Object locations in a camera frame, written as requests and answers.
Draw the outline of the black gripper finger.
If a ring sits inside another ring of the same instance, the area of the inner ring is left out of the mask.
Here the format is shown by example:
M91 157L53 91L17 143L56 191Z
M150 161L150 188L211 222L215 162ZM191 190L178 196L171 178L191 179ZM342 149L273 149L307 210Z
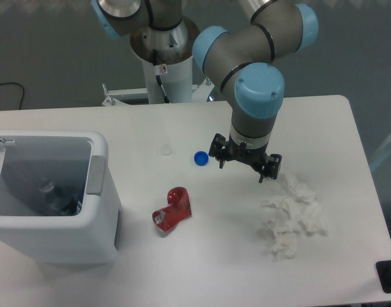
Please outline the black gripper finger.
M226 161L230 158L230 153L228 150L229 142L226 138L216 133L213 137L213 140L210 145L208 155L215 158L219 162L219 168L222 169Z
M282 156L280 154L267 155L266 153L254 163L259 173L259 183L262 184L265 178L276 180L280 171Z

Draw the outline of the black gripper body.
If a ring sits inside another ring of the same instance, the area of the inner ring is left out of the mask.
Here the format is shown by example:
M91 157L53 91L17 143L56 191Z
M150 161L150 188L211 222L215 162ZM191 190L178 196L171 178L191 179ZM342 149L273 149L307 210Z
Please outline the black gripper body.
M268 143L255 149L242 149L237 145L232 136L229 137L226 149L228 150L227 161L237 161L251 166L253 169L263 169L266 163L266 149Z

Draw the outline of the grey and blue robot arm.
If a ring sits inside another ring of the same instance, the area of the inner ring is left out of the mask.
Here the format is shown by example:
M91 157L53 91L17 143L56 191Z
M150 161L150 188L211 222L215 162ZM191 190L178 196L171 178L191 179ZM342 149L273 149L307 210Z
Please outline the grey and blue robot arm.
M229 136L214 136L209 155L219 163L238 161L261 178L277 178L282 157L266 148L284 99L285 81L272 63L312 44L318 18L306 4L243 1L250 24L237 33L220 26L200 31L184 16L181 1L93 1L112 38L129 36L141 60L148 101L192 100L197 65L232 109Z

